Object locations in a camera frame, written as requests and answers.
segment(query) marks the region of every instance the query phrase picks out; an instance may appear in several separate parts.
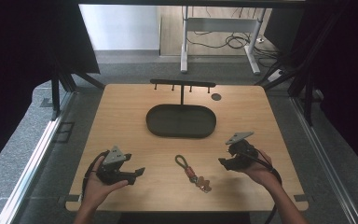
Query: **keychain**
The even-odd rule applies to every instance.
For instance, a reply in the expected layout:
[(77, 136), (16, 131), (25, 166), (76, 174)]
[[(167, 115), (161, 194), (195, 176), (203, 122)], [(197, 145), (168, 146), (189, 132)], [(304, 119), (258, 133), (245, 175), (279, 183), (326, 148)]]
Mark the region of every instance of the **keychain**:
[(196, 186), (200, 188), (202, 191), (204, 191), (205, 193), (208, 193), (209, 191), (212, 190), (212, 188), (209, 186), (210, 181), (205, 180), (203, 176), (200, 177), (196, 176), (196, 173), (194, 173), (191, 166), (187, 164), (185, 157), (183, 157), (182, 155), (176, 155), (175, 161), (185, 169), (185, 173), (188, 176), (188, 179), (190, 180), (191, 183), (196, 184)]

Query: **wooden table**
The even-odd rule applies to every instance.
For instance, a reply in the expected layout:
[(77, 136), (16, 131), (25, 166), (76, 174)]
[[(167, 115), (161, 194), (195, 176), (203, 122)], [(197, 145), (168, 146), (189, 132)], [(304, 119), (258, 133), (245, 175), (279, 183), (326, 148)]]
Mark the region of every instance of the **wooden table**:
[[(159, 104), (180, 104), (180, 88), (152, 84), (107, 85), (76, 176), (71, 195), (81, 193), (81, 183), (95, 157), (113, 146), (132, 157), (121, 167), (133, 172), (145, 167), (133, 186), (110, 194), (100, 210), (118, 212), (144, 211), (270, 211), (274, 202), (269, 193), (247, 175), (227, 171), (218, 158), (229, 159), (226, 141), (239, 132), (255, 132), (246, 138), (273, 159), (274, 167), (290, 198), (299, 210), (308, 208), (307, 202), (296, 202), (294, 195), (303, 195), (296, 170), (283, 142), (281, 132), (269, 106), (268, 98), (257, 86), (216, 86), (185, 89), (185, 104), (204, 105), (216, 115), (216, 127), (201, 139), (166, 138), (148, 131), (145, 116)], [(221, 95), (220, 101), (212, 99)], [(204, 193), (190, 183), (184, 169), (174, 157), (183, 155), (196, 175), (211, 181), (212, 191)], [(76, 211), (80, 202), (67, 202), (66, 208)]]

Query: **white panel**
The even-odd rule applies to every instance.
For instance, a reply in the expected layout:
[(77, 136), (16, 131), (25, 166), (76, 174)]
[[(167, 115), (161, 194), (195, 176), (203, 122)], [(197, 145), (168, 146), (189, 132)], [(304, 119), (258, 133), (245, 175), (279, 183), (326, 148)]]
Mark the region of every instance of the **white panel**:
[(79, 6), (94, 50), (159, 49), (157, 6)]

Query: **key holder stand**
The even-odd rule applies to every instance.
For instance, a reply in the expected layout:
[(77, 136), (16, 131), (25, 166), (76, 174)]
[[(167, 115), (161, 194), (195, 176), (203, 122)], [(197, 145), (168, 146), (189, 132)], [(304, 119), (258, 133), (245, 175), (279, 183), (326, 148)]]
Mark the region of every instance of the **key holder stand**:
[(150, 79), (150, 83), (157, 85), (175, 85), (181, 87), (181, 99), (179, 105), (156, 105), (146, 115), (148, 130), (162, 137), (184, 137), (204, 138), (214, 131), (216, 126), (216, 115), (208, 107), (202, 105), (185, 105), (185, 86), (206, 87), (208, 93), (210, 88), (216, 86), (212, 82), (182, 81), (168, 79)]

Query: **hand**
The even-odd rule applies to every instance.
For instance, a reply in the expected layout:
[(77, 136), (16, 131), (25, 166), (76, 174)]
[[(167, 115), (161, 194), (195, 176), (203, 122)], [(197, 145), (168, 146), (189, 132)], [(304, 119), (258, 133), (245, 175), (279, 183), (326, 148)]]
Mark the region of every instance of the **hand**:
[[(271, 157), (268, 156), (266, 152), (264, 152), (263, 150), (258, 150), (258, 151), (259, 151), (258, 159), (272, 165)], [(276, 183), (279, 184), (279, 181), (274, 176), (274, 174), (270, 172), (269, 169), (267, 169), (267, 167), (256, 161), (253, 162), (250, 167), (243, 170), (239, 170), (238, 172), (243, 172), (247, 174), (249, 177), (251, 177), (251, 179), (254, 180), (254, 182), (264, 186), (265, 188), (269, 187), (272, 184), (276, 184)]]
[(114, 190), (121, 189), (129, 184), (127, 180), (119, 181), (113, 185), (104, 184), (96, 175), (95, 171), (100, 167), (104, 157), (100, 157), (94, 164), (92, 171), (89, 174), (89, 181), (85, 189), (85, 195), (82, 204), (87, 204), (90, 208), (96, 209), (106, 197)]

